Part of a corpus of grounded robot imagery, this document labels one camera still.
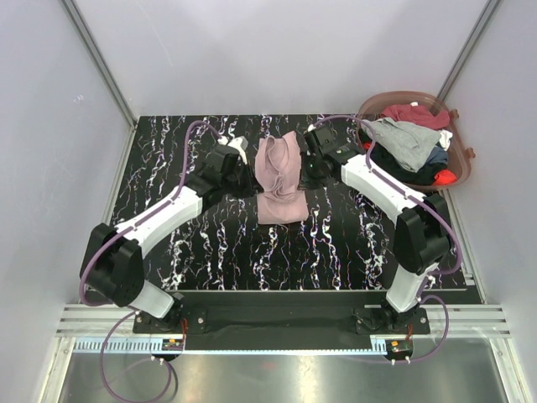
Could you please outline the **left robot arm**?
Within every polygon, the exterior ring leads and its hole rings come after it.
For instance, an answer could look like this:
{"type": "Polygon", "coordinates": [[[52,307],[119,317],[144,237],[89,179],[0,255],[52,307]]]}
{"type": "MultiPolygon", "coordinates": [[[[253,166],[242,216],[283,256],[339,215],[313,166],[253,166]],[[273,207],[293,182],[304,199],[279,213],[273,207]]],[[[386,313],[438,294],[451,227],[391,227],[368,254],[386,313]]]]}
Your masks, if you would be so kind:
{"type": "Polygon", "coordinates": [[[91,287],[116,306],[151,316],[162,332],[173,332],[180,325],[182,301],[146,280],[143,261],[175,229],[218,205],[224,196],[253,195],[247,147],[244,137],[218,144],[161,201],[117,226],[101,223],[94,227],[81,267],[79,292],[91,287]]]}

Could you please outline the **pink tank top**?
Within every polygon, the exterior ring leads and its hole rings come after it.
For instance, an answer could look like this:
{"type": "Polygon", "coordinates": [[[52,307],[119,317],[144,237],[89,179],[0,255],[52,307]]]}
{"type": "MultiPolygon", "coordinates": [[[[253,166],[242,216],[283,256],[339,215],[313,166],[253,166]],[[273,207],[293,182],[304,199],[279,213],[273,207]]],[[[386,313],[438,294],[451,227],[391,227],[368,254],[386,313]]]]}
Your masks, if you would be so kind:
{"type": "Polygon", "coordinates": [[[260,225],[291,224],[309,216],[305,192],[299,188],[301,163],[294,131],[259,140],[254,174],[263,189],[257,194],[260,225]]]}

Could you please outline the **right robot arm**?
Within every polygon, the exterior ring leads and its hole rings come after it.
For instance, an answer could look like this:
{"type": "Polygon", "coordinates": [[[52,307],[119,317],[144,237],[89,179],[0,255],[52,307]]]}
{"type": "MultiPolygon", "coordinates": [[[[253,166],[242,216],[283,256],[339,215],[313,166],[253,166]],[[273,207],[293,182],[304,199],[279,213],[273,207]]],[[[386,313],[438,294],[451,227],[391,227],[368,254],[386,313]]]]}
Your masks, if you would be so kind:
{"type": "Polygon", "coordinates": [[[373,162],[369,150],[336,139],[327,126],[310,125],[304,138],[304,185],[316,188],[339,181],[363,194],[394,224],[392,253],[398,267],[393,282],[381,306],[357,314],[357,324],[368,333],[404,331],[426,284],[456,244],[446,200],[397,181],[373,162]]]}

